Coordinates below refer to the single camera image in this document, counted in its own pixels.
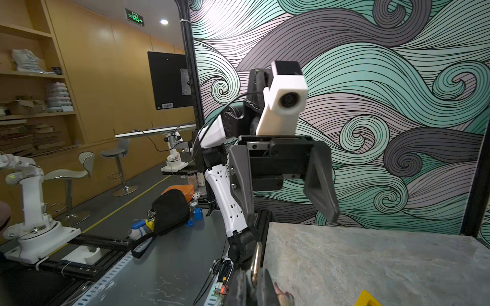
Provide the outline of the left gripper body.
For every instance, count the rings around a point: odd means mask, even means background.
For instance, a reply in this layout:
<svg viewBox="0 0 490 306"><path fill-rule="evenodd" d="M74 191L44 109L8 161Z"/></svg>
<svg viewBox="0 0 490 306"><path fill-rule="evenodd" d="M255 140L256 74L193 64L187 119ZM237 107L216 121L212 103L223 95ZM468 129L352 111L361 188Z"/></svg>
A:
<svg viewBox="0 0 490 306"><path fill-rule="evenodd" d="M286 179L317 183L311 159L315 141L310 136L240 136L250 159L253 191L278 191Z"/></svg>

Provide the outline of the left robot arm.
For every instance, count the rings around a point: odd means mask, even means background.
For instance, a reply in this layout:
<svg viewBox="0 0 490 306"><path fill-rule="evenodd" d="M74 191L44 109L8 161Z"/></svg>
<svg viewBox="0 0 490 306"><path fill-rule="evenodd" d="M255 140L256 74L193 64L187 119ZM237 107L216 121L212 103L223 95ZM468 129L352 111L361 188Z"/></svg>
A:
<svg viewBox="0 0 490 306"><path fill-rule="evenodd" d="M295 61L274 61L250 71L241 105L227 104L197 134L194 153L222 212L228 257L240 264L260 241L254 225L256 191L277 191L285 179L301 179L303 193L330 223L340 209L330 147L296 135L308 86Z"/></svg>

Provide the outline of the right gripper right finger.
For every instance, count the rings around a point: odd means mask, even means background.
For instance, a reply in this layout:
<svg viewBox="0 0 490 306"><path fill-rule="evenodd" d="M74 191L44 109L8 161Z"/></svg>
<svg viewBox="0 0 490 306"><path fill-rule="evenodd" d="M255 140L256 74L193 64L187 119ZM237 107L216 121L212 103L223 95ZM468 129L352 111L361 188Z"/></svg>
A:
<svg viewBox="0 0 490 306"><path fill-rule="evenodd" d="M280 306L278 294L267 269L259 269L258 271L256 300L258 306Z"/></svg>

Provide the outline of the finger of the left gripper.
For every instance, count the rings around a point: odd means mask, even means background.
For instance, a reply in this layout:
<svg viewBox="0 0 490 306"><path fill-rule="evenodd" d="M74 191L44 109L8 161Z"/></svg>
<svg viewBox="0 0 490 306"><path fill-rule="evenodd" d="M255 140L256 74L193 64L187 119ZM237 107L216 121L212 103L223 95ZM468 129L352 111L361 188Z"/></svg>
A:
<svg viewBox="0 0 490 306"><path fill-rule="evenodd" d="M336 223L340 209L334 188L331 149L320 141L312 141L311 145L303 193L328 223Z"/></svg>
<svg viewBox="0 0 490 306"><path fill-rule="evenodd" d="M240 206L246 224L255 227L255 205L251 175L250 153L247 145L234 145L229 150L230 188Z"/></svg>

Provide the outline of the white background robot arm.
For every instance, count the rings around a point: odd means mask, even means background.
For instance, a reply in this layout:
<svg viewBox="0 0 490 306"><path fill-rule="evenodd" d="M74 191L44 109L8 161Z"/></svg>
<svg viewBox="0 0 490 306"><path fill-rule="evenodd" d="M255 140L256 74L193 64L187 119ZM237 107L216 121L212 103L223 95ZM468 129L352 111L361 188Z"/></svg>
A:
<svg viewBox="0 0 490 306"><path fill-rule="evenodd" d="M65 227L47 213L43 199L43 170L31 158L1 155L1 168L15 170L6 176L8 185L22 186L24 221L9 226L3 236L16 240L18 246L5 253L5 258L34 265L81 234L78 228Z"/></svg>

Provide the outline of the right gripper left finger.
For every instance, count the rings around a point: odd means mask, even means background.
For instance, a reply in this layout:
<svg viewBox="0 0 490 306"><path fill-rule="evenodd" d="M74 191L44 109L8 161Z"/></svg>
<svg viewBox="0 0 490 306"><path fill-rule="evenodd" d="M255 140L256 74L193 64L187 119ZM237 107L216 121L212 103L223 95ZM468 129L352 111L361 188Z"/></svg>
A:
<svg viewBox="0 0 490 306"><path fill-rule="evenodd" d="M247 306L253 305L251 298L251 277L247 270L238 270L234 273L226 297L224 306Z"/></svg>

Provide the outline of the red white plush keychain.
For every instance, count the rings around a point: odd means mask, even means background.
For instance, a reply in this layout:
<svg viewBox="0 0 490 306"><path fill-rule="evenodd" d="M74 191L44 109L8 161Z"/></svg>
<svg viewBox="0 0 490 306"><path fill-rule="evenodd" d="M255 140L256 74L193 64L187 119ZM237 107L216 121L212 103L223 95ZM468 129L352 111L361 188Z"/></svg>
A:
<svg viewBox="0 0 490 306"><path fill-rule="evenodd" d="M294 297L289 292L278 293L277 298L280 306L295 306Z"/></svg>

